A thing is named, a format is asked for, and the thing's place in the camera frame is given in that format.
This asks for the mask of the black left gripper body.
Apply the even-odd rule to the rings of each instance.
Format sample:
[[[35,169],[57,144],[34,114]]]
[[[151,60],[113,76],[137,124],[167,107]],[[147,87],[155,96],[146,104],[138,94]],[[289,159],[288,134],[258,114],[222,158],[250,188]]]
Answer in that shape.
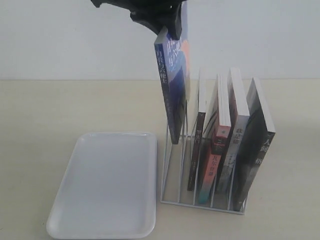
[[[92,0],[99,8],[102,4],[113,5],[129,10],[132,15],[142,16],[163,22],[174,22],[180,19],[183,0]]]

